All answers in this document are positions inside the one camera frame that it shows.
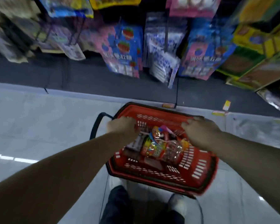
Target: hand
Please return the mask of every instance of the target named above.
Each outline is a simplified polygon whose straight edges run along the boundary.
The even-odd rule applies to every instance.
[[[139,135],[140,129],[137,128],[137,122],[131,117],[120,117],[107,124],[107,133],[119,133],[126,145],[133,142]]]
[[[203,117],[194,117],[187,123],[182,123],[192,145],[202,150],[212,150],[217,137],[220,137],[222,131],[211,120]]]

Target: snack package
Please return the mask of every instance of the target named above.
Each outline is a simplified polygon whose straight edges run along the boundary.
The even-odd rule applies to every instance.
[[[263,61],[257,67],[247,72],[241,78],[234,80],[240,85],[257,91],[280,79],[280,52],[269,60]]]
[[[80,16],[93,18],[89,0],[40,0],[50,17]]]
[[[259,54],[254,50],[237,46],[233,54],[227,58],[217,71],[233,79],[239,79],[265,60],[265,58],[265,55]]]
[[[179,68],[180,76],[207,80],[234,52],[234,28],[223,28],[225,19],[196,18],[188,37],[188,45]]]
[[[221,0],[167,0],[170,16],[213,18]]]
[[[49,37],[56,42],[68,58],[76,61],[86,59],[79,44],[72,38],[72,33],[68,28],[53,25]]]
[[[0,12],[8,18],[37,18],[41,13],[33,0],[0,0]]]
[[[242,0],[227,25],[269,21],[280,10],[280,0]]]
[[[187,147],[186,141],[178,138],[166,126],[155,126],[144,140],[141,154],[164,162],[178,164]]]
[[[23,53],[14,45],[14,43],[5,35],[0,27],[0,53],[10,62],[23,63],[28,62]]]
[[[89,0],[94,10],[116,5],[138,5],[141,0]]]
[[[168,27],[167,51],[171,54],[176,54],[176,50],[186,34],[187,19],[176,17],[170,17],[167,19],[167,15],[164,12],[147,13],[144,30],[143,67],[149,67],[148,38],[153,37],[158,42],[160,47],[164,49],[166,27]]]
[[[20,28],[26,35],[28,35],[42,52],[63,53],[55,41],[48,39],[48,31],[50,28],[48,23],[40,23],[32,19],[23,19],[18,17],[14,17],[12,22],[17,25],[17,27]]]
[[[257,92],[257,94],[268,102],[270,105],[274,106],[276,109],[280,111],[280,97],[277,94],[263,88]]]
[[[233,34],[236,45],[257,51],[268,58],[280,51],[280,37],[246,25],[239,25]]]
[[[149,73],[171,89],[179,68],[180,59],[169,52],[164,52],[152,37],[148,38],[148,45]]]
[[[138,60],[142,53],[143,31],[141,26],[121,22],[100,28],[93,36],[96,49],[110,71],[139,78]]]

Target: pink snack bag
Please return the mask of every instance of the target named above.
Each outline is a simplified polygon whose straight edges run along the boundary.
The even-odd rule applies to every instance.
[[[167,0],[170,16],[213,18],[221,0]]]

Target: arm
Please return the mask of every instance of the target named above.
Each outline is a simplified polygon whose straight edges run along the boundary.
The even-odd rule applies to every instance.
[[[0,182],[0,223],[57,223],[105,162],[138,132],[132,118],[108,123],[107,134],[45,158]]]
[[[194,146],[213,151],[280,214],[280,149],[222,132],[206,119],[182,127]]]

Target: floor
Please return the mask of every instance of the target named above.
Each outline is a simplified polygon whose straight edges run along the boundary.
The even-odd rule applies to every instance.
[[[31,163],[88,140],[97,115],[114,115],[122,105],[41,91],[0,89],[0,181]],[[280,119],[235,113],[223,117],[211,110],[185,107],[177,110],[205,116],[223,131],[280,148]],[[105,132],[107,121],[105,117],[98,135]],[[103,166],[60,224],[99,223],[110,192],[108,179]],[[171,196],[170,192],[133,182],[128,182],[128,191],[136,210],[136,223],[151,223]],[[280,215],[224,162],[220,162],[213,184],[198,201],[205,224],[280,224]],[[196,201],[187,199],[187,204],[186,223],[201,223]]]

